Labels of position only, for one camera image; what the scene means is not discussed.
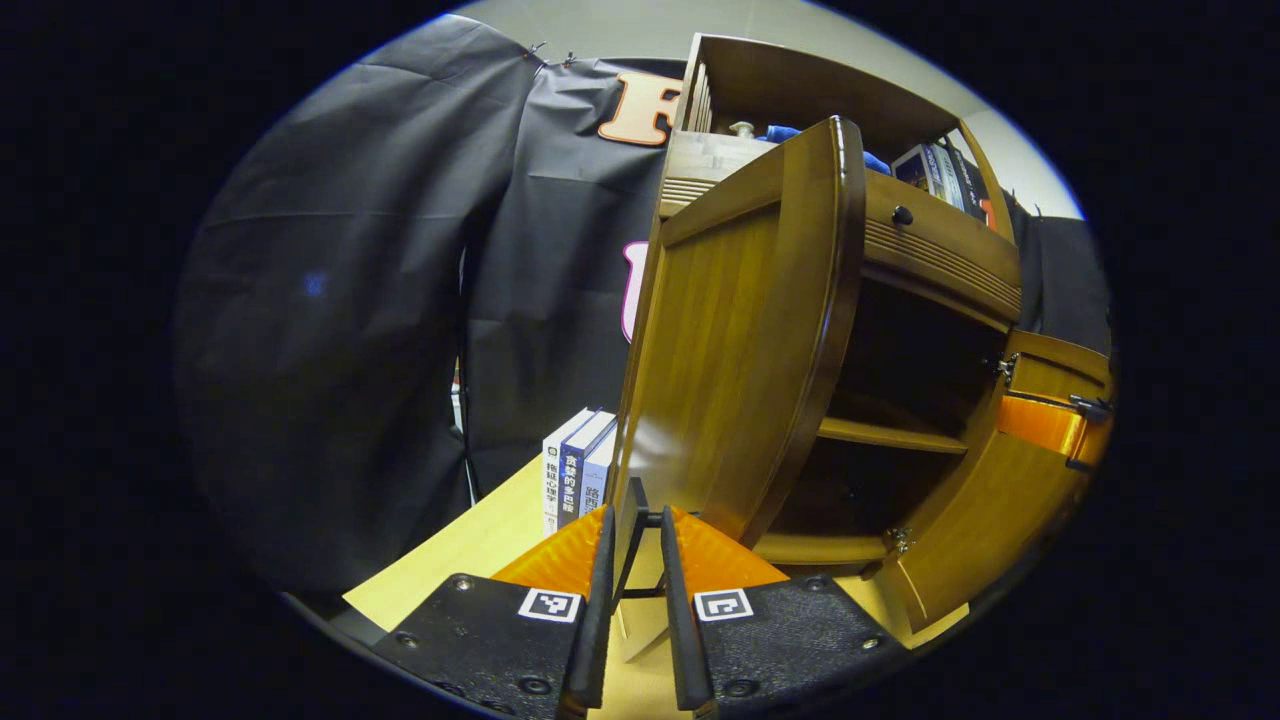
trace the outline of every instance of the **wooden shelf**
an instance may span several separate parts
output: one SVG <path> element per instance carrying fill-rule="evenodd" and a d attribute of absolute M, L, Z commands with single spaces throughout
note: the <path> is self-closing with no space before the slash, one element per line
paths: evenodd
<path fill-rule="evenodd" d="M 774 565 L 851 565 L 888 555 L 876 536 L 795 536 L 767 533 L 753 551 Z"/>
<path fill-rule="evenodd" d="M 818 427 L 818 437 L 845 442 L 860 442 L 865 445 L 881 445 L 884 447 L 901 447 L 904 450 L 945 452 L 948 455 L 964 455 L 969 450 L 969 446 L 965 443 L 943 434 L 918 433 L 831 416 L 822 419 L 822 425 Z"/>

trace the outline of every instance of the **orange tape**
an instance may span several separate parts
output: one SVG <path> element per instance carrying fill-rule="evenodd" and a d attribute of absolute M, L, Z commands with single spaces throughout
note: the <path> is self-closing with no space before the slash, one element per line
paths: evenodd
<path fill-rule="evenodd" d="M 1103 423 L 1089 423 L 1075 407 L 1059 397 L 1000 398 L 996 429 L 1025 439 L 1070 460 L 1097 465 L 1111 434 L 1111 418 Z"/>

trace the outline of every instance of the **book spine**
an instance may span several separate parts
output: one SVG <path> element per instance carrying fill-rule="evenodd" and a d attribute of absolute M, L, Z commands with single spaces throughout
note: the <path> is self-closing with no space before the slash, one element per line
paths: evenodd
<path fill-rule="evenodd" d="M 577 518 L 577 498 L 582 489 L 582 459 L 580 447 L 561 445 L 561 464 L 563 473 L 559 483 L 559 505 L 557 506 L 557 528 L 568 525 Z"/>
<path fill-rule="evenodd" d="M 600 506 L 604 498 L 604 491 L 607 489 L 604 486 L 609 475 L 609 464 L 613 461 L 613 443 L 609 441 L 613 438 L 616 427 L 617 420 L 613 421 L 609 432 L 604 433 L 604 439 L 598 446 L 608 452 L 604 456 L 596 456 L 595 451 L 588 455 L 586 468 L 582 470 L 582 500 L 577 511 L 579 518 L 589 515 Z"/>
<path fill-rule="evenodd" d="M 553 438 L 548 438 L 543 446 L 543 536 L 556 534 L 556 523 L 559 518 L 557 497 L 561 478 L 561 446 Z"/>
<path fill-rule="evenodd" d="M 946 200 L 946 192 L 942 190 L 942 170 L 938 169 L 938 159 L 933 155 L 928 146 L 922 146 L 920 154 L 924 155 L 925 176 L 929 181 L 929 195 Z"/>
<path fill-rule="evenodd" d="M 964 210 L 964 196 L 960 193 L 960 178 L 956 177 L 955 165 L 951 164 L 951 154 L 946 147 L 937 145 L 929 147 L 938 159 L 938 170 L 942 173 L 942 187 L 946 192 L 946 201 L 952 208 Z"/>
<path fill-rule="evenodd" d="M 588 462 L 586 470 L 582 473 L 582 506 L 577 512 L 579 518 L 590 515 L 600 506 L 600 498 L 604 497 L 604 477 L 608 471 L 608 465 Z"/>
<path fill-rule="evenodd" d="M 973 176 L 969 174 L 969 164 L 965 163 L 964 155 L 960 152 L 959 147 L 952 145 L 948 150 L 951 152 L 951 165 L 955 167 L 957 174 L 960 176 L 960 195 L 964 200 L 964 211 L 982 222 L 987 222 L 987 213 L 983 211 L 982 205 L 978 204 L 978 192 L 973 184 Z"/>

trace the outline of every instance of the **orange letter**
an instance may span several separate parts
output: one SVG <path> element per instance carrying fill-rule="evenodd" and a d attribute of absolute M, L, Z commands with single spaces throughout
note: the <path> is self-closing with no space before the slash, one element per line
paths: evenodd
<path fill-rule="evenodd" d="M 618 111 L 612 120 L 600 126 L 600 137 L 636 145 L 667 142 L 667 133 L 658 129 L 658 115 L 666 117 L 668 124 L 675 124 L 672 118 L 676 117 L 676 101 L 684 83 L 645 73 L 620 73 L 618 79 L 622 81 Z M 671 91 L 676 95 L 671 100 L 663 100 L 662 96 Z"/>

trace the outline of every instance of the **cabinet door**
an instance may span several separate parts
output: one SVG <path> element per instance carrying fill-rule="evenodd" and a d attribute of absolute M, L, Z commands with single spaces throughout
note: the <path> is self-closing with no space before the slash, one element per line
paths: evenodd
<path fill-rule="evenodd" d="M 614 501 L 639 477 L 650 507 L 701 511 L 748 544 L 768 528 L 813 445 L 852 327 L 861 152 L 858 127 L 831 118 L 657 231 L 620 409 Z"/>
<path fill-rule="evenodd" d="M 1108 397 L 1107 359 L 1092 350 L 1033 333 L 1010 334 L 1006 357 L 1018 354 L 1009 389 L 1068 397 Z M 1006 388 L 997 382 L 974 419 L 986 442 L 906 521 L 906 552 L 884 562 L 887 582 L 920 630 L 969 602 L 1044 537 L 1084 489 L 1088 475 L 1064 455 L 995 432 Z"/>

